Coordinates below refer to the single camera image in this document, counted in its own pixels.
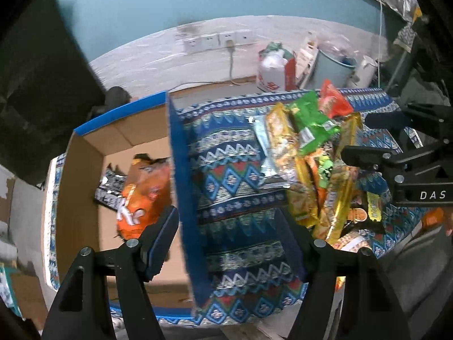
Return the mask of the person's right hand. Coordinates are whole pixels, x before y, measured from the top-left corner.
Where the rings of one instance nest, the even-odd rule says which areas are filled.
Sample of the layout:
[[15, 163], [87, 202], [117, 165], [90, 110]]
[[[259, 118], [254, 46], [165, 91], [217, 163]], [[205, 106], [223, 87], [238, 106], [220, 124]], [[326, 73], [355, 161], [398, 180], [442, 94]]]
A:
[[445, 207], [443, 211], [445, 217], [445, 232], [447, 236], [451, 236], [453, 234], [453, 208]]

